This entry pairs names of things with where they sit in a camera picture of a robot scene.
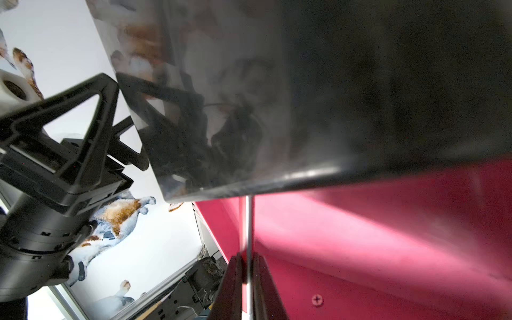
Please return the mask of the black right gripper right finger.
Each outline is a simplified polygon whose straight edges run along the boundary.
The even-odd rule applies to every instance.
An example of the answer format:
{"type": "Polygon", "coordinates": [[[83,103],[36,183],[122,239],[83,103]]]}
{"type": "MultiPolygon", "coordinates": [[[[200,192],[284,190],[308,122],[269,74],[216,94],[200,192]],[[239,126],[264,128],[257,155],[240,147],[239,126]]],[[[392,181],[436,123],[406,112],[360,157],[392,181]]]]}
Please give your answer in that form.
{"type": "Polygon", "coordinates": [[[253,314],[256,320],[289,320],[265,257],[253,255],[253,314]]]}

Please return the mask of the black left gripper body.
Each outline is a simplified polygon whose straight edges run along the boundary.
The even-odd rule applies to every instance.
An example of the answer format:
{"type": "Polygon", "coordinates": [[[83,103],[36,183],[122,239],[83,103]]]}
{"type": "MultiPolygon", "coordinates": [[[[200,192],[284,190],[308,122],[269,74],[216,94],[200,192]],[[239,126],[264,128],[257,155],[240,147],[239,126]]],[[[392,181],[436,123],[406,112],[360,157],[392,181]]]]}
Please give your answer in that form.
{"type": "Polygon", "coordinates": [[[130,191],[89,192],[64,204],[21,196],[1,217],[1,301],[85,280],[92,260],[131,232],[130,191]]]}

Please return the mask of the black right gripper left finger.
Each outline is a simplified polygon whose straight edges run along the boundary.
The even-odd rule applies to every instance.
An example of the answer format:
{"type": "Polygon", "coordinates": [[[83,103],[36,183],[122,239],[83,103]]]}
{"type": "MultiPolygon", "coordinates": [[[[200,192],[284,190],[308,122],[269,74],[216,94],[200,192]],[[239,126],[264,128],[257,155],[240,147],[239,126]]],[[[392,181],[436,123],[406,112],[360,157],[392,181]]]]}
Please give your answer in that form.
{"type": "Polygon", "coordinates": [[[229,260],[207,320],[241,320],[243,276],[243,258],[238,253],[229,260]]]}

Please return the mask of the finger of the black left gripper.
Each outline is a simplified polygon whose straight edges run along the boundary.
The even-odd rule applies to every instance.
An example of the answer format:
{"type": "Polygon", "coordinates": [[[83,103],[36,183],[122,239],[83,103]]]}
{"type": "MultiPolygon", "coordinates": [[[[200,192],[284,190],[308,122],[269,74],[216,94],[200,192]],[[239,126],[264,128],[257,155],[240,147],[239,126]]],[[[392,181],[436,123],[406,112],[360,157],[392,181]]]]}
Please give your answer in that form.
{"type": "Polygon", "coordinates": [[[120,137],[134,123],[113,119],[119,86],[98,74],[58,95],[1,117],[1,180],[53,210],[74,215],[129,189],[126,165],[145,171],[144,150],[134,151],[120,137]],[[43,127],[97,96],[85,137],[57,141],[43,127]]]}

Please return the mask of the black drawer cabinet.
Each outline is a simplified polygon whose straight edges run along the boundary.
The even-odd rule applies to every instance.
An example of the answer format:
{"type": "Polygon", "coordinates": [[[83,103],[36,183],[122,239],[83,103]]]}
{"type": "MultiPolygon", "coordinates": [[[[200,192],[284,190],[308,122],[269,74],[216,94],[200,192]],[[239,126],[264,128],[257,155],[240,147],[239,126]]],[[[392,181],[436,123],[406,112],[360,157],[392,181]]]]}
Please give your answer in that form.
{"type": "Polygon", "coordinates": [[[511,153],[510,1],[88,1],[163,198],[511,153]]]}

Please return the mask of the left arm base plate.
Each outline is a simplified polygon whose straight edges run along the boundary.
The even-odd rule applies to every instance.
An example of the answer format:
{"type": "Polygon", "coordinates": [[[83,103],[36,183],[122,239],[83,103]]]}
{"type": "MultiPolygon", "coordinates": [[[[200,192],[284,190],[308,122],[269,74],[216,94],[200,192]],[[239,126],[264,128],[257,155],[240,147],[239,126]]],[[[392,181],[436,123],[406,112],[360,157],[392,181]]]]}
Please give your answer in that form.
{"type": "Polygon", "coordinates": [[[221,287],[227,262],[206,257],[190,270],[164,295],[147,319],[207,319],[221,287]]]}

